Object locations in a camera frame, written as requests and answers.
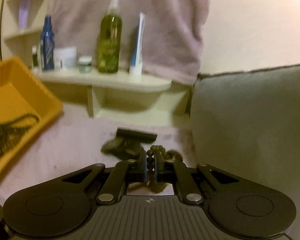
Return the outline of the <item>orange plastic basket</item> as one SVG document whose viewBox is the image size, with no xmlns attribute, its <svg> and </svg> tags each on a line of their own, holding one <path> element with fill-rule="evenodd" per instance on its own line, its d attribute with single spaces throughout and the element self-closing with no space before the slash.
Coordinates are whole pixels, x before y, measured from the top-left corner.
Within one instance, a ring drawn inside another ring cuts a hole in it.
<svg viewBox="0 0 300 240">
<path fill-rule="evenodd" d="M 0 62 L 0 182 L 62 111 L 62 102 L 21 59 Z"/>
</svg>

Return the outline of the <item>black wrist watch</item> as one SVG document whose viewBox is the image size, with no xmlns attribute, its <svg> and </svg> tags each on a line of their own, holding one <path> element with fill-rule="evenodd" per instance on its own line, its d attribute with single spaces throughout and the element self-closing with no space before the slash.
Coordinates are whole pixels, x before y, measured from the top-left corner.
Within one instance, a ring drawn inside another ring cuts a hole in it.
<svg viewBox="0 0 300 240">
<path fill-rule="evenodd" d="M 121 160 L 137 160 L 142 151 L 143 148 L 140 142 L 123 137 L 111 139 L 101 147 L 102 153 L 113 155 Z"/>
</svg>

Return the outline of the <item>black rectangular case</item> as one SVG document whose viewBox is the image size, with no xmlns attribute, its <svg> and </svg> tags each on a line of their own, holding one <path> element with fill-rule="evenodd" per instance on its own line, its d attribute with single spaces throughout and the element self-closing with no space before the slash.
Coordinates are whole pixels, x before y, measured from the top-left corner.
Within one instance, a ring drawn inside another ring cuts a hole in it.
<svg viewBox="0 0 300 240">
<path fill-rule="evenodd" d="M 118 128 L 116 131 L 117 137 L 123 137 L 130 140 L 136 140 L 139 142 L 150 144 L 152 142 L 155 142 L 158 135 L 154 133 L 147 133 L 137 130 L 131 130 L 131 129 L 124 129 L 124 128 Z"/>
</svg>

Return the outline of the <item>cream corner shelf unit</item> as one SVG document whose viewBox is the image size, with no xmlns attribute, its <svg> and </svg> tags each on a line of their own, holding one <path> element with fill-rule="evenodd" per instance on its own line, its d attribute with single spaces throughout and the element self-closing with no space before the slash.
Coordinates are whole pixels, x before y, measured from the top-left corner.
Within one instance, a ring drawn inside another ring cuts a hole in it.
<svg viewBox="0 0 300 240">
<path fill-rule="evenodd" d="M 0 1 L 0 60 L 18 56 L 32 63 L 31 48 L 39 42 L 48 0 L 32 0 L 26 29 L 18 27 L 19 0 Z M 102 113 L 142 113 L 159 110 L 173 116 L 188 115 L 190 87 L 150 75 L 130 76 L 125 71 L 89 74 L 55 70 L 35 75 L 63 102 L 97 118 Z"/>
</svg>

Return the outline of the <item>grey cushion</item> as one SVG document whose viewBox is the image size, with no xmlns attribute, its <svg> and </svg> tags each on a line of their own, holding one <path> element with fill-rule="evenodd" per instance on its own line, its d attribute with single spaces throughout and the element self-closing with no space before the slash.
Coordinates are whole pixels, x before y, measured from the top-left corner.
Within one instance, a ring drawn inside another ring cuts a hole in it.
<svg viewBox="0 0 300 240">
<path fill-rule="evenodd" d="M 300 64 L 201 78 L 190 116 L 197 160 L 289 195 L 300 233 Z"/>
</svg>

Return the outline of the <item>blue white tube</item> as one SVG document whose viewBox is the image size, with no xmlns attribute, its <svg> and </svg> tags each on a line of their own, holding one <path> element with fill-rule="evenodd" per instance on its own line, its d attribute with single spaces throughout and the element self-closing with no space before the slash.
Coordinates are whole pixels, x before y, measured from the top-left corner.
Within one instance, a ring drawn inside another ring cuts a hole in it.
<svg viewBox="0 0 300 240">
<path fill-rule="evenodd" d="M 143 12 L 140 12 L 134 53 L 130 61 L 130 68 L 129 68 L 130 75 L 142 74 L 142 67 L 143 67 L 142 42 L 143 42 L 144 28 L 145 28 L 145 14 Z"/>
</svg>

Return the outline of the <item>small green white jar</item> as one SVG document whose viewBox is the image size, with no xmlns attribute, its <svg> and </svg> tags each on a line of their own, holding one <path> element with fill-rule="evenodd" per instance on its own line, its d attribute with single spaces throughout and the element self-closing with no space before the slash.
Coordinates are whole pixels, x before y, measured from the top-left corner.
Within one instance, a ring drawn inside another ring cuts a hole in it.
<svg viewBox="0 0 300 240">
<path fill-rule="evenodd" d="M 80 73 L 91 72 L 92 56 L 80 56 L 78 58 L 78 69 Z"/>
</svg>

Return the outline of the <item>green olive spray bottle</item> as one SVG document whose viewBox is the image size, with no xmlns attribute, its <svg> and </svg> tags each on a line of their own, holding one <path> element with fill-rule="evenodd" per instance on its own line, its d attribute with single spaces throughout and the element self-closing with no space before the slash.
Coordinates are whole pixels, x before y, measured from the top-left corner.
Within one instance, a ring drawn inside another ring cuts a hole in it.
<svg viewBox="0 0 300 240">
<path fill-rule="evenodd" d="M 117 73 L 121 49 L 122 19 L 119 0 L 110 0 L 102 18 L 97 47 L 97 70 L 100 73 Z"/>
</svg>

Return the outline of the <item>white cream jar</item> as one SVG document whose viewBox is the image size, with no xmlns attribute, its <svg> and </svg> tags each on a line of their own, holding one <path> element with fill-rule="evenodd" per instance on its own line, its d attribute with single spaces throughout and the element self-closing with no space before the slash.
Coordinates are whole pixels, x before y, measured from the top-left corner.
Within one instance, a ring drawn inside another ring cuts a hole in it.
<svg viewBox="0 0 300 240">
<path fill-rule="evenodd" d="M 55 48 L 53 57 L 55 70 L 74 69 L 77 60 L 77 47 Z"/>
</svg>

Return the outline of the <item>black white lip balm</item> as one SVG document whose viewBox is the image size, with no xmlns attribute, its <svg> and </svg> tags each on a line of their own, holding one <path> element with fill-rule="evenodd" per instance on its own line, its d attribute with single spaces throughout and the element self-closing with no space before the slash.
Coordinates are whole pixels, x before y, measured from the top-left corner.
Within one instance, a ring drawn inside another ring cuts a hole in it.
<svg viewBox="0 0 300 240">
<path fill-rule="evenodd" d="M 37 46 L 32 46 L 32 65 L 33 68 L 37 68 L 39 63 L 38 63 L 38 48 Z"/>
</svg>

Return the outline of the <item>blue spray bottle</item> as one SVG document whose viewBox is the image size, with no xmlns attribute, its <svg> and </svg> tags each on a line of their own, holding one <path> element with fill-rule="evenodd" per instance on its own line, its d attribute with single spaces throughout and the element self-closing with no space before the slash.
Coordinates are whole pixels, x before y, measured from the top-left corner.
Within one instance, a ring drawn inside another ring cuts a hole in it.
<svg viewBox="0 0 300 240">
<path fill-rule="evenodd" d="M 55 39 L 52 31 L 52 17 L 51 15 L 46 15 L 43 30 L 40 35 L 40 60 L 42 71 L 54 70 L 54 48 Z"/>
</svg>

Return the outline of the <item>purple tube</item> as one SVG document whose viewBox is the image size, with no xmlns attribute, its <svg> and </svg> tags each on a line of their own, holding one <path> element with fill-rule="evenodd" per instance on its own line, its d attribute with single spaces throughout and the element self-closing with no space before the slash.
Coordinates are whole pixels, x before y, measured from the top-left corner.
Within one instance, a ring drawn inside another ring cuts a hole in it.
<svg viewBox="0 0 300 240">
<path fill-rule="evenodd" d="M 32 0 L 19 0 L 18 27 L 26 29 Z"/>
</svg>

